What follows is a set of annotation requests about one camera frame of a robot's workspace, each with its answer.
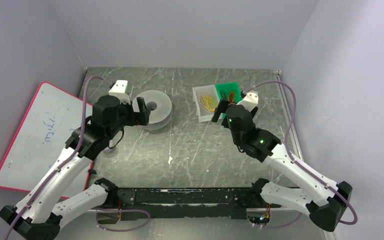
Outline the grey perforated cable spool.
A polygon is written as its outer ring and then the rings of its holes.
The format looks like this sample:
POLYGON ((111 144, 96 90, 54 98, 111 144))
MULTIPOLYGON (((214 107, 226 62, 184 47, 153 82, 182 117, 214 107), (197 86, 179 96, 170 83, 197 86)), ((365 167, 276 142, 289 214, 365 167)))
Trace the grey perforated cable spool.
POLYGON ((159 90, 146 90, 139 93, 133 100, 133 109, 139 111, 137 98, 143 98, 146 107, 150 110, 148 125, 142 126, 144 130, 156 131, 164 128, 172 119, 173 105, 170 97, 159 90))

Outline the clear white plastic bin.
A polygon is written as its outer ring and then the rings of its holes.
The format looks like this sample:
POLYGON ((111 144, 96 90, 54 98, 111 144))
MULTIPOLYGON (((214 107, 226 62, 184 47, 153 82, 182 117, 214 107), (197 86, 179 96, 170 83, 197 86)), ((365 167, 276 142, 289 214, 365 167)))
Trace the clear white plastic bin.
POLYGON ((193 101, 196 105, 196 115, 200 123, 211 121, 216 108, 217 91, 215 85, 197 86, 192 88, 193 101))

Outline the green plastic bin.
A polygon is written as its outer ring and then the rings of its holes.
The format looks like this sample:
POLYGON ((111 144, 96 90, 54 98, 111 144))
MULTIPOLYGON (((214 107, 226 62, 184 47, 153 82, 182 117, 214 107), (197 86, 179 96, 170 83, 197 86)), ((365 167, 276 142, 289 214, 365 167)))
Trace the green plastic bin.
POLYGON ((214 100, 215 109, 221 99, 226 99, 229 104, 237 104, 243 98, 241 97, 241 89, 237 82, 227 82, 215 84, 216 99, 214 100))

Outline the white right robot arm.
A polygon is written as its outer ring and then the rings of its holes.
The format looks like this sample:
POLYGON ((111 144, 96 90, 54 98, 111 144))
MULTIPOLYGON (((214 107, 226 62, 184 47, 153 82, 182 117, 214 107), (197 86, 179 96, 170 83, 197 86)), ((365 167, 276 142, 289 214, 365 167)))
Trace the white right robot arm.
POLYGON ((267 179, 257 180, 251 191, 268 204, 281 205, 310 218, 320 229, 333 232, 342 222, 353 191, 342 181, 337 183, 323 176, 292 153, 288 153, 281 140, 268 130, 256 127, 254 107, 248 111, 242 104, 222 99, 214 111, 212 122, 225 117, 222 126, 229 129, 238 151, 281 172, 297 188, 280 186, 267 179))

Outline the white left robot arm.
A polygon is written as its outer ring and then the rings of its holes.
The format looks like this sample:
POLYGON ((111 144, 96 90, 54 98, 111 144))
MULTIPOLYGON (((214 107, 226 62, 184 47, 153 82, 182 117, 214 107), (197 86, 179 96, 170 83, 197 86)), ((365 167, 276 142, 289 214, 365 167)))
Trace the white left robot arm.
POLYGON ((83 115, 81 126, 74 130, 58 159, 33 188, 16 205, 6 205, 0 217, 10 230, 26 240, 53 240, 69 222, 95 207, 116 210, 118 187, 100 178, 89 188, 64 201, 63 193, 72 181, 94 161, 111 140, 126 126, 146 126, 151 111, 142 97, 136 99, 138 111, 131 103, 105 95, 92 106, 90 116, 83 115))

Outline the small grey round cap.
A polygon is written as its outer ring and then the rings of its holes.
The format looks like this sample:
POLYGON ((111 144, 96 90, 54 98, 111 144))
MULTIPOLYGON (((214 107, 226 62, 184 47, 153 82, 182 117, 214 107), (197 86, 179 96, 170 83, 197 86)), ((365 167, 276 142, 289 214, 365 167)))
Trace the small grey round cap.
POLYGON ((106 154, 110 154, 110 153, 113 153, 116 149, 115 148, 109 148, 107 147, 106 149, 104 149, 104 153, 106 154))

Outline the pink framed whiteboard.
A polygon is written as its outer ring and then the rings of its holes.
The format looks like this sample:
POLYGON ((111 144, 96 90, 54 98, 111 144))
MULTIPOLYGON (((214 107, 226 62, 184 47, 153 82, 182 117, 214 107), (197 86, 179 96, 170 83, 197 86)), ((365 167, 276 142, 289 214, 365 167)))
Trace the pink framed whiteboard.
POLYGON ((42 82, 0 163, 0 188, 30 192, 81 126, 82 100, 42 82))

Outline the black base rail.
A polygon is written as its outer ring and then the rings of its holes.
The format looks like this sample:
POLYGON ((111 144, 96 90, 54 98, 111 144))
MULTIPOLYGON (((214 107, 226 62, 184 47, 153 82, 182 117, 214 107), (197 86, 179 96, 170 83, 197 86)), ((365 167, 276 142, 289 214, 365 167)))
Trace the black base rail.
POLYGON ((119 188, 98 205, 121 209, 121 220, 229 217, 245 220, 249 212, 264 212, 268 204, 248 187, 119 188))

